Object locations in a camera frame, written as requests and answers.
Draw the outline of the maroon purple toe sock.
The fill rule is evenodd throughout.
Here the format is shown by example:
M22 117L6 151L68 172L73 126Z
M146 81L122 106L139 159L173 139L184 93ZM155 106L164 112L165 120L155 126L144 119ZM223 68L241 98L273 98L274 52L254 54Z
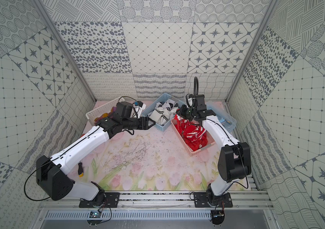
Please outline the maroon purple toe sock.
M110 113L104 113L100 117L95 118L94 121L97 122L97 121L99 121L99 120L101 120L103 118L108 117L109 115L110 115Z

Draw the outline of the red santa striped sock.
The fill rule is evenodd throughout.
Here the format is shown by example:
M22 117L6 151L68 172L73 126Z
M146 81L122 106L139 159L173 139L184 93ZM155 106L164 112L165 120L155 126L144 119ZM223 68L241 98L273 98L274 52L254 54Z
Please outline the red santa striped sock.
M173 118L173 124L177 134L190 152L198 151L207 146L207 133L202 126L181 118L177 114Z

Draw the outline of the white sock black pattern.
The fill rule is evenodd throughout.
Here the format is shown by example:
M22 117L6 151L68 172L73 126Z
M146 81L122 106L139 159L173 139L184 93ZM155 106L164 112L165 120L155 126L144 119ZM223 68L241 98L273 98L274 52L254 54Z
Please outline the white sock black pattern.
M169 113L170 115L175 114L179 108L179 104L172 99L168 99L165 102L158 102L155 106L155 110L160 114Z

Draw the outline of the white sock black stripes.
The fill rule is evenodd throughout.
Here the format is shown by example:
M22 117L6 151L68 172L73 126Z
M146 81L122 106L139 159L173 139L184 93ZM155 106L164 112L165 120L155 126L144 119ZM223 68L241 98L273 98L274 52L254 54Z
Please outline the white sock black stripes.
M149 118L164 126L170 120L171 113L167 108L158 107L149 115Z

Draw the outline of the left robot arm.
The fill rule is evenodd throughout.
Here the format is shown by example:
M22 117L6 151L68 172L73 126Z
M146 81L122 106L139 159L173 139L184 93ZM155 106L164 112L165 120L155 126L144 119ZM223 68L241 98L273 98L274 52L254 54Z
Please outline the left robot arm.
M131 103L118 102L116 110L98 120L83 137L50 157L40 157L36 162L36 182L52 200L76 197L101 206L106 197L104 189L95 182L76 182L68 173L116 134L123 131L133 134L135 130L148 130L155 124L149 117L140 117Z

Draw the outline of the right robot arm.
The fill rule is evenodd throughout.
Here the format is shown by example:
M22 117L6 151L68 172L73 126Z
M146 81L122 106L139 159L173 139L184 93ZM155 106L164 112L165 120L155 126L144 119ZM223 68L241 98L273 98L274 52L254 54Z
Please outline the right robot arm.
M186 102L177 115L204 128L220 149L217 164L219 175L206 191L210 205L218 205L234 183L251 174L250 147L234 138L219 122L215 112L207 109L203 94L187 94Z

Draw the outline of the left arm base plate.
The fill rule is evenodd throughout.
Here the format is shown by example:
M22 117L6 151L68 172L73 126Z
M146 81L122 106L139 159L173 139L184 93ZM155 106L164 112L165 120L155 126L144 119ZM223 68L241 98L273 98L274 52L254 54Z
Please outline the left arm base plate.
M116 208L118 206L120 193L107 192L98 194L93 200L81 199L79 203L80 208Z

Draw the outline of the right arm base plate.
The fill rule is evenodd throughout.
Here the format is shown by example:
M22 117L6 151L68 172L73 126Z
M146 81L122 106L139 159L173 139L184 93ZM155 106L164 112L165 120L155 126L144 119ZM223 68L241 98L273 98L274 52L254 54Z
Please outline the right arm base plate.
M232 208L232 198L230 193L221 196L207 194L206 192L192 192L190 198L194 201L196 208L222 207Z

